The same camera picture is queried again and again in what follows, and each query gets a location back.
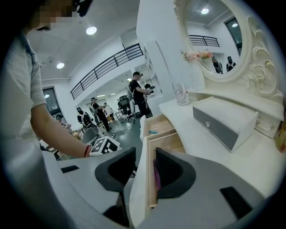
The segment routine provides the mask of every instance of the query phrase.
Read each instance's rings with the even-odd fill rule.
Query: ceiling light
[[[87,33],[88,35],[93,35],[93,34],[96,33],[96,31],[97,31],[97,28],[94,27],[94,26],[91,26],[91,27],[89,27],[89,28],[86,30],[86,33]]]
[[[63,68],[64,67],[64,63],[59,63],[58,65],[57,65],[57,68],[58,69],[61,69],[61,68]]]
[[[208,9],[208,8],[202,9],[202,14],[207,14],[208,12],[209,12],[209,9]]]

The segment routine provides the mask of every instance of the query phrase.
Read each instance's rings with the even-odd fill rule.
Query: desk fan
[[[175,88],[175,97],[177,99],[177,103],[181,106],[185,106],[189,104],[189,94],[185,89],[183,84],[177,83]]]

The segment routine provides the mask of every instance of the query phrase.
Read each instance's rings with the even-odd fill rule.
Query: balcony railing
[[[86,90],[91,84],[109,73],[111,70],[117,68],[121,64],[126,63],[136,57],[142,56],[143,52],[139,44],[132,45],[119,53],[109,57],[101,64],[97,65],[91,70],[72,90],[71,95],[75,100],[84,90]]]
[[[199,36],[199,35],[189,35],[192,45],[203,45],[203,46],[215,46],[219,47],[217,38]]]

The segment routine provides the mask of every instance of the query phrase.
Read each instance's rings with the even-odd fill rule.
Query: blue object
[[[150,134],[158,134],[156,131],[149,131]]]

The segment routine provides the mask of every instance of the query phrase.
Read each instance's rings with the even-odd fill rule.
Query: black chair
[[[119,105],[124,115],[127,115],[125,120],[130,120],[132,117],[136,117],[136,114],[131,114],[129,98],[126,95],[123,95],[119,98]]]

